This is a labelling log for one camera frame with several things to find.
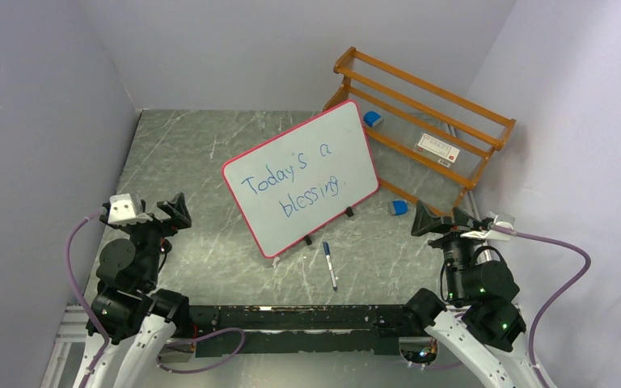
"black metal bar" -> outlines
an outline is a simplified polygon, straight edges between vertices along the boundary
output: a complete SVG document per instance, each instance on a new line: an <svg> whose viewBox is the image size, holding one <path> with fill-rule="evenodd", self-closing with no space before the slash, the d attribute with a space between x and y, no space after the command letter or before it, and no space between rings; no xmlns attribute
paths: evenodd
<svg viewBox="0 0 621 388"><path fill-rule="evenodd" d="M405 323L401 305L190 306L199 335L239 327L247 331L242 353L353 352L399 354L399 337L420 336ZM236 334L209 339L196 356L220 356Z"/></svg>

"marker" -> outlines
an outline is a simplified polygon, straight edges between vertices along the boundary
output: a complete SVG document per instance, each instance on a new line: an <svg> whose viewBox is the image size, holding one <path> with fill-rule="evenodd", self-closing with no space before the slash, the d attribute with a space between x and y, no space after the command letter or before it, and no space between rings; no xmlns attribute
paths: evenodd
<svg viewBox="0 0 621 388"><path fill-rule="evenodd" d="M334 276L334 268L332 268L332 259L330 258L330 244L323 242L323 248L327 258L327 266L330 268L330 276L332 277L332 289L336 291L336 276Z"/></svg>

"gray marble surface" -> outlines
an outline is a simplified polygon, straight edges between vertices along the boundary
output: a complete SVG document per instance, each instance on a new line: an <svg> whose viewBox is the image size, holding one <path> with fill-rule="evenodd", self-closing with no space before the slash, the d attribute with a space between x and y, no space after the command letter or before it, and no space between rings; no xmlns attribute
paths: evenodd
<svg viewBox="0 0 621 388"><path fill-rule="evenodd" d="M413 209L401 217L390 217L387 203L397 197L384 189L359 204L354 217L340 217L313 236L316 242L325 240L332 245L338 291L332 290L318 243L297 245L281 254L274 265L261 256L220 168L230 158L313 115L143 112L117 192L136 192L146 200L148 210L158 214L156 201L184 192L193 220L191 229L171 238L173 252L167 257L159 287L188 296L192 304L212 305L403 303L420 287L437 287L443 257L427 246L436 236L411 237ZM411 162L380 145L373 147L378 173L399 179L395 183L417 190L427 197L424 200L446 207L458 195L450 181L433 171L414 162L407 164ZM469 210L469 206L471 202L464 207ZM120 237L125 236L107 228L99 252ZM96 268L87 287L90 300L95 294ZM439 365L454 362L450 352L442 352ZM147 388L481 386L466 368L421 371L409 369L398 359L369 352L251 354L197 375L152 369L143 384ZM176 367L190 369L217 360L195 359Z"/></svg>
<svg viewBox="0 0 621 388"><path fill-rule="evenodd" d="M390 217L387 203L398 198L385 189L359 204L354 217L340 217L313 234L313 245L298 244L279 260L262 257L222 179L221 166L315 113L142 113L117 192L137 193L159 217L155 203L184 192L192 215L192 228L170 238L173 251L159 288L182 293L192 304L300 305L403 303L420 287L437 287L442 255L427 246L434 236L410 235L413 211ZM394 159L386 147L372 146L378 173L400 171L404 186L427 188L429 203L441 206L457 195L439 174L404 157ZM124 236L108 228L99 251ZM332 246L338 291L332 290L317 243L321 240ZM97 265L88 298L95 293Z"/></svg>

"small whiteboard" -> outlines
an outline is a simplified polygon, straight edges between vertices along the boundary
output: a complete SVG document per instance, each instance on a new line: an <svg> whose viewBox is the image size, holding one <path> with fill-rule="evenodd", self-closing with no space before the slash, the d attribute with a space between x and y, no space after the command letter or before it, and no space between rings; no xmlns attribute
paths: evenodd
<svg viewBox="0 0 621 388"><path fill-rule="evenodd" d="M267 258L378 189L350 100L226 162L222 177Z"/></svg>

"blue object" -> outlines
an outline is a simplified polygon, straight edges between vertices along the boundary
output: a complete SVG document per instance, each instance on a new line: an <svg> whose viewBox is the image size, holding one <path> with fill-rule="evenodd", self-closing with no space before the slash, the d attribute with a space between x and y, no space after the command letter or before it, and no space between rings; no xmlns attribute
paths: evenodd
<svg viewBox="0 0 621 388"><path fill-rule="evenodd" d="M389 203L389 214L400 216L408 211L408 204L405 200L393 200Z"/></svg>
<svg viewBox="0 0 621 388"><path fill-rule="evenodd" d="M367 126L375 128L382 123L382 116L380 116L379 113L375 111L368 111L363 116L363 121Z"/></svg>

